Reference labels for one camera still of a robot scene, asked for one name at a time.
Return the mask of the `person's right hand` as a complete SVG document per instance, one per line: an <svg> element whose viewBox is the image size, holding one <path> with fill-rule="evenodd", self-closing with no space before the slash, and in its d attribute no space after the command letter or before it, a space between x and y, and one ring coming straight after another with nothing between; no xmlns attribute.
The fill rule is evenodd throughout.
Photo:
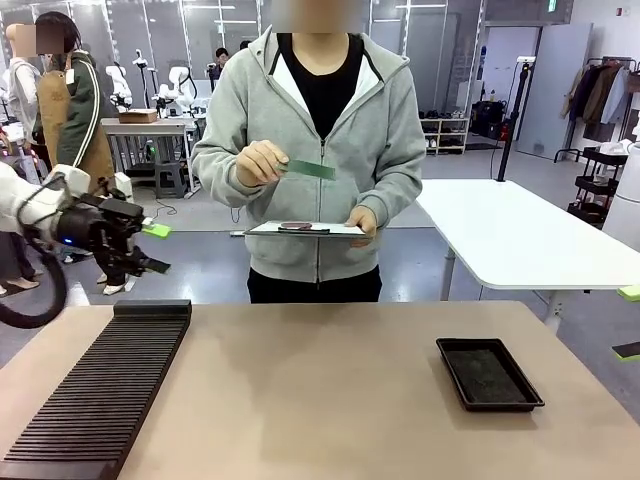
<svg viewBox="0 0 640 480"><path fill-rule="evenodd" d="M273 142L261 140L244 147L236 158L236 177L249 188L278 182L289 157Z"/></svg>

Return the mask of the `person's left hand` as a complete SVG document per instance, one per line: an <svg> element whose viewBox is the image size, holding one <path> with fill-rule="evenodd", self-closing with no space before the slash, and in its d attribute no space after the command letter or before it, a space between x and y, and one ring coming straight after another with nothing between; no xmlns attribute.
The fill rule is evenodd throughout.
<svg viewBox="0 0 640 480"><path fill-rule="evenodd" d="M377 219L375 213L366 206L358 205L354 207L347 219L345 225L347 227L357 227L364 233L363 238L351 241L353 248L362 248L369 245L377 233Z"/></svg>

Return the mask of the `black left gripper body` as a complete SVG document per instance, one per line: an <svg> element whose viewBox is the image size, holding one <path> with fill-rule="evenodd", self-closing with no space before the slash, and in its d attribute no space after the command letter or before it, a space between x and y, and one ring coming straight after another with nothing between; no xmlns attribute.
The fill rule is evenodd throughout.
<svg viewBox="0 0 640 480"><path fill-rule="evenodd" d="M143 208L134 203L83 194L60 213L54 239L92 253L128 254L144 220Z"/></svg>

